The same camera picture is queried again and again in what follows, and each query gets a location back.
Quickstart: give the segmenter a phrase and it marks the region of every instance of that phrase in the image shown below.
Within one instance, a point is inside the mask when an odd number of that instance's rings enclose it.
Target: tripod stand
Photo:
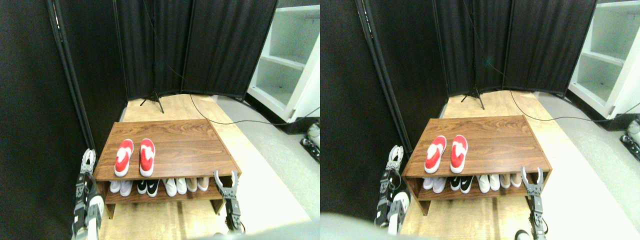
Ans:
[[[160,104],[160,111],[162,113],[164,113],[164,109],[162,108],[162,103],[160,102],[160,98],[158,97],[158,93],[156,93],[156,89],[154,89],[153,92],[151,92],[149,94],[149,96],[145,97],[145,100],[142,101],[142,103],[140,104],[140,106],[142,106],[142,104],[144,104],[147,100],[152,101],[152,102],[157,102],[158,104]]]
[[[484,104],[482,103],[480,94],[482,94],[482,92],[480,92],[480,90],[478,90],[478,88],[474,86],[467,94],[465,94],[465,97],[462,98],[462,101],[460,102],[464,102],[467,97],[475,97],[477,99],[480,99],[480,105],[482,106],[482,110],[484,110]]]

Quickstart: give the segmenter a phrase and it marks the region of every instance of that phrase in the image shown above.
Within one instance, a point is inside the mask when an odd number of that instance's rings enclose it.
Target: shoe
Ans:
[[[460,191],[464,194],[469,193],[471,190],[471,183],[474,181],[474,176],[460,177]]]
[[[184,178],[175,179],[175,188],[178,190],[180,195],[187,193],[187,181]]]
[[[198,181],[196,180],[196,178],[192,177],[186,180],[187,180],[187,190],[189,190],[192,193],[195,193],[196,190],[198,190]]]
[[[133,181],[131,180],[123,180],[120,182],[120,196],[129,196],[131,193],[131,188],[133,188]]]
[[[521,183],[522,183],[522,173],[512,173],[511,185],[513,185],[516,188],[519,188]]]
[[[209,177],[199,177],[198,188],[201,191],[207,191],[207,188],[209,188]]]
[[[424,171],[435,173],[440,167],[442,153],[447,148],[447,139],[444,136],[437,136],[427,149],[427,159],[424,161]]]
[[[491,190],[498,191],[500,189],[500,177],[497,174],[491,174],[489,176],[489,186]]]
[[[433,192],[441,193],[444,187],[447,185],[446,177],[434,177],[433,179]]]
[[[159,179],[146,180],[147,182],[147,195],[155,197],[158,194],[158,186],[160,185]]]
[[[134,183],[138,187],[138,193],[139,194],[147,193],[147,181],[146,180],[137,180]]]
[[[423,177],[424,182],[422,182],[422,188],[425,190],[429,190],[433,188],[433,178],[432,177]]]
[[[449,183],[451,183],[451,190],[457,191],[460,189],[460,177],[449,177]]]
[[[140,143],[140,175],[149,177],[154,172],[154,158],[156,157],[156,147],[154,143],[145,138]]]
[[[175,196],[178,192],[175,188],[175,180],[174,179],[163,179],[162,183],[164,184],[164,189],[166,190],[166,194],[169,196]]]
[[[451,172],[461,173],[465,168],[465,156],[467,155],[467,139],[462,135],[457,135],[453,138],[451,144]]]
[[[478,179],[478,185],[480,186],[480,192],[487,193],[489,192],[490,185],[489,184],[489,175],[480,175],[476,176]]]
[[[120,181],[110,181],[110,187],[109,190],[111,190],[112,193],[117,193],[120,191]]]
[[[127,175],[129,171],[129,159],[131,158],[131,153],[133,152],[133,141],[130,139],[125,139],[118,147],[118,152],[116,153],[116,164],[113,165],[113,171],[116,173],[116,176],[123,177]]]
[[[500,174],[500,187],[509,188],[511,186],[511,174]]]

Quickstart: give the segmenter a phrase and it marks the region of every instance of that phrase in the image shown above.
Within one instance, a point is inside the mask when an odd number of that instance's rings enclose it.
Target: white cabinet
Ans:
[[[640,102],[639,28],[640,1],[596,5],[569,90],[606,119]]]
[[[247,93],[285,122],[320,106],[319,5],[276,9]]]

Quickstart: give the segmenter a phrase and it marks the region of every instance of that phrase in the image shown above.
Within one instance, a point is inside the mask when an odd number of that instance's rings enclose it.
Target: shoe rack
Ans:
[[[134,150],[129,162],[129,171],[123,177],[113,172],[116,153],[124,139],[134,142]],[[149,138],[156,147],[154,171],[150,177],[140,175],[140,142]],[[224,201],[218,192],[214,171],[218,170],[224,186],[231,186],[231,171],[238,177],[242,171],[229,154],[224,142],[206,119],[173,120],[156,122],[116,122],[97,163],[93,176],[98,192],[105,196],[105,205],[109,219],[113,219],[116,204],[134,204],[143,202],[167,202],[186,200],[210,200],[216,214],[220,212]],[[134,184],[128,196],[109,190],[111,180],[152,180],[177,179],[190,177],[210,177],[207,191],[198,189],[181,195],[168,196],[164,184],[160,181],[157,195],[141,195]]]
[[[451,164],[451,143],[456,135],[463,135],[469,145],[465,167],[461,173],[453,173]],[[427,149],[437,136],[447,138],[447,147],[435,173],[424,171]],[[482,118],[437,118],[429,120],[411,158],[402,173],[413,199],[420,204],[423,215],[429,213],[431,201],[499,196],[527,196],[524,183],[519,188],[511,186],[498,191],[480,192],[478,181],[473,179],[471,190],[464,194],[452,191],[447,185],[441,193],[422,188],[423,177],[461,177],[469,175],[490,175],[518,173],[525,167],[529,182],[538,179],[538,167],[542,168],[544,183],[551,175],[551,165],[542,151],[527,119],[523,116],[493,116]]]

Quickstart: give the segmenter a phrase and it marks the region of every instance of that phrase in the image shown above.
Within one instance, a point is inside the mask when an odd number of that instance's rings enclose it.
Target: black cable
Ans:
[[[180,76],[180,77],[182,78],[182,80],[183,80],[183,81],[187,81],[187,79],[186,79],[186,78],[184,78],[184,76],[182,76],[182,75],[178,74],[178,73],[177,73],[173,68],[171,68],[171,66],[169,66],[169,63],[167,63],[167,62],[166,62],[166,60],[165,60],[165,58],[164,58],[164,57],[165,57],[165,55],[164,55],[164,49],[162,49],[162,45],[160,44],[160,39],[158,39],[158,36],[157,36],[157,34],[156,34],[156,28],[154,27],[154,23],[151,21],[151,17],[149,17],[149,12],[147,11],[147,4],[146,4],[144,1],[142,1],[142,5],[145,7],[145,13],[147,14],[147,19],[149,20],[149,23],[151,24],[151,30],[153,30],[153,32],[154,32],[154,39],[156,40],[156,42],[158,42],[158,48],[160,48],[160,53],[162,53],[162,61],[164,62],[164,64],[165,64],[169,69],[171,69],[171,71],[172,71],[175,75]],[[212,123],[222,124],[222,125],[237,124],[237,123],[239,123],[239,122],[258,122],[258,123],[261,123],[261,124],[269,124],[269,125],[274,125],[274,126],[276,126],[276,125],[289,125],[289,124],[294,124],[294,123],[296,123],[296,122],[299,122],[300,120],[305,119],[306,117],[308,117],[309,115],[311,115],[312,113],[315,113],[318,109],[320,109],[320,107],[318,107],[318,108],[316,108],[315,110],[311,111],[309,114],[307,114],[307,115],[303,116],[302,118],[297,119],[297,120],[295,120],[295,121],[293,121],[293,122],[286,123],[286,124],[272,124],[272,123],[270,123],[270,122],[261,122],[261,121],[256,121],[256,120],[240,120],[240,121],[230,122],[230,123],[224,124],[224,123],[216,122],[216,121],[214,121],[214,120],[211,120],[211,119],[207,118],[204,114],[202,114],[202,113],[200,112],[200,110],[198,109],[198,107],[196,107],[196,103],[195,103],[195,102],[193,102],[193,96],[191,95],[191,93],[189,93],[189,97],[191,97],[191,103],[193,103],[193,107],[198,111],[198,113],[200,113],[200,115],[201,115],[203,118],[205,118],[205,119],[207,119],[207,120],[211,121]]]
[[[482,43],[480,42],[480,39],[478,37],[478,34],[476,32],[476,26],[474,25],[474,21],[473,19],[471,19],[471,14],[469,14],[469,10],[467,9],[467,2],[465,0],[462,0],[462,5],[465,7],[465,12],[467,13],[467,17],[469,17],[469,22],[471,23],[471,28],[474,30],[474,41],[478,40],[478,45],[480,46],[480,55],[484,58],[484,60],[486,61],[487,64],[489,64],[489,66],[491,66],[491,68],[493,68],[496,72],[499,72],[500,74],[502,74],[502,76],[506,79],[507,76],[504,75],[503,72],[501,72],[500,70],[496,69],[490,62],[488,59],[486,59],[486,56],[484,55],[484,47],[482,46]],[[640,102],[638,102],[638,104],[636,104],[635,106],[631,107],[629,110],[627,110],[626,112],[612,118],[612,119],[606,119],[606,120],[591,120],[591,119],[585,119],[585,118],[579,118],[579,117],[575,117],[575,116],[560,116],[557,118],[551,118],[551,119],[538,119],[538,118],[534,118],[532,116],[529,116],[527,113],[525,113],[524,111],[522,111],[522,109],[520,108],[520,106],[518,106],[518,103],[516,102],[516,99],[513,97],[513,92],[511,90],[509,90],[509,93],[511,93],[511,99],[513,99],[513,103],[516,104],[516,107],[518,107],[518,110],[520,110],[520,112],[522,112],[522,114],[524,114],[525,116],[528,116],[529,118],[538,120],[538,121],[553,121],[556,119],[560,119],[560,118],[574,118],[574,119],[579,119],[579,120],[585,120],[588,122],[606,122],[606,121],[611,121],[614,120],[616,118],[621,117],[624,114],[627,114],[629,111],[633,110],[634,108],[636,108],[638,105],[640,105]]]

